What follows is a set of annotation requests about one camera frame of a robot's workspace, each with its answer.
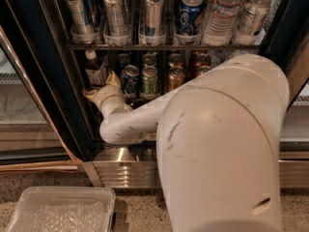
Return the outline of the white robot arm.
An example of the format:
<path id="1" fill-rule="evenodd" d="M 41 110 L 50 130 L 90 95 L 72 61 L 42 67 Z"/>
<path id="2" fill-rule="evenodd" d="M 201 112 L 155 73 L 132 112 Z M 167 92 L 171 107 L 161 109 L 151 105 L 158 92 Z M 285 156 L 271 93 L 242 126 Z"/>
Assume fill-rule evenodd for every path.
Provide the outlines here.
<path id="1" fill-rule="evenodd" d="M 119 79 L 85 92 L 109 144 L 156 134 L 173 232 L 281 232 L 279 143 L 289 83 L 271 60 L 242 54 L 136 109 Z"/>

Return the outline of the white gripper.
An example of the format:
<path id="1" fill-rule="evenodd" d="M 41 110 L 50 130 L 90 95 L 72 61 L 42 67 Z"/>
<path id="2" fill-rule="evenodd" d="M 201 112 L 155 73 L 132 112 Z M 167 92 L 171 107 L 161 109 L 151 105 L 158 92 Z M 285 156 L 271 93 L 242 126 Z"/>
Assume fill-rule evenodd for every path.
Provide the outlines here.
<path id="1" fill-rule="evenodd" d="M 93 102 L 102 114 L 127 112 L 126 100 L 121 87 L 119 77 L 113 72 L 108 73 L 106 86 L 99 90 L 83 89 L 83 96 Z"/>

